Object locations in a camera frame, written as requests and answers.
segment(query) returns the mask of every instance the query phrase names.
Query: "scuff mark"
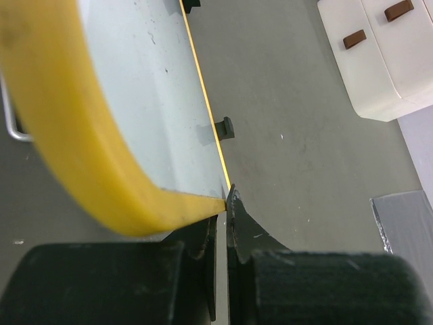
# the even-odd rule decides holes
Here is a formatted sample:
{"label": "scuff mark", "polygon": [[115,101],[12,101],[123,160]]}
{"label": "scuff mark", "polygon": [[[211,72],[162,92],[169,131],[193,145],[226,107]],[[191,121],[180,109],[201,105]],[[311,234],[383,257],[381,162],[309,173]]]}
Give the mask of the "scuff mark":
{"label": "scuff mark", "polygon": [[347,264],[349,264],[351,267],[353,267],[355,270],[359,271],[361,268],[359,267],[358,264],[356,264],[354,261],[352,261],[351,259],[347,260]]}
{"label": "scuff mark", "polygon": [[153,43],[154,45],[156,45],[155,40],[154,40],[154,35],[153,35],[151,32],[147,32],[147,33],[150,35],[150,38],[151,38],[151,40],[152,40],[152,43]]}

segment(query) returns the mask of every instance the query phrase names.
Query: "gray mat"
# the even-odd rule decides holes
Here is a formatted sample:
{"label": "gray mat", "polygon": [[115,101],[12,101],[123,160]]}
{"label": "gray mat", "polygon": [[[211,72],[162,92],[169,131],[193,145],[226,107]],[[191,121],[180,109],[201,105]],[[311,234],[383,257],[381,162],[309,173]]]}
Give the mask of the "gray mat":
{"label": "gray mat", "polygon": [[371,200],[385,251],[406,259],[433,301],[433,210],[424,191]]}

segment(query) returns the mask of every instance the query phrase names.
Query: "light blue panel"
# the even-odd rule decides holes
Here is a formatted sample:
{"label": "light blue panel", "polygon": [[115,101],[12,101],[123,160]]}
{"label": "light blue panel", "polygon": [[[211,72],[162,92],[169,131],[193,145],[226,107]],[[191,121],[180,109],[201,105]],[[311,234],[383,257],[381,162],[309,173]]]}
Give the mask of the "light blue panel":
{"label": "light blue panel", "polygon": [[178,0],[80,0],[120,132],[161,188],[225,197],[227,183]]}

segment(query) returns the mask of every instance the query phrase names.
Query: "gray floor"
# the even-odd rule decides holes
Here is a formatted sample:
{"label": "gray floor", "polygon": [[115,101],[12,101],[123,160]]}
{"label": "gray floor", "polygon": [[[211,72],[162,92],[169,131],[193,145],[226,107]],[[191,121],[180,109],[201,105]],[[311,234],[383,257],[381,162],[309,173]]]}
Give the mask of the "gray floor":
{"label": "gray floor", "polygon": [[352,109],[317,0],[202,0],[189,23],[249,212],[294,250],[382,251],[369,199],[421,186],[397,122]]}

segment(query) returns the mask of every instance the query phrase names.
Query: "black bracket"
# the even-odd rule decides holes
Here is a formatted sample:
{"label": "black bracket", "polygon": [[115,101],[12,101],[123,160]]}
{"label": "black bracket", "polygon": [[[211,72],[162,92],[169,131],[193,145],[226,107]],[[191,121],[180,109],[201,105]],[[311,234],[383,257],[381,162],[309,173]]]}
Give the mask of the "black bracket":
{"label": "black bracket", "polygon": [[200,3],[200,0],[182,0],[183,3],[183,9],[185,9],[186,14],[191,13],[192,7],[201,7],[202,4]]}
{"label": "black bracket", "polygon": [[235,129],[229,117],[225,117],[223,121],[215,123],[216,134],[219,141],[233,139],[235,137]]}

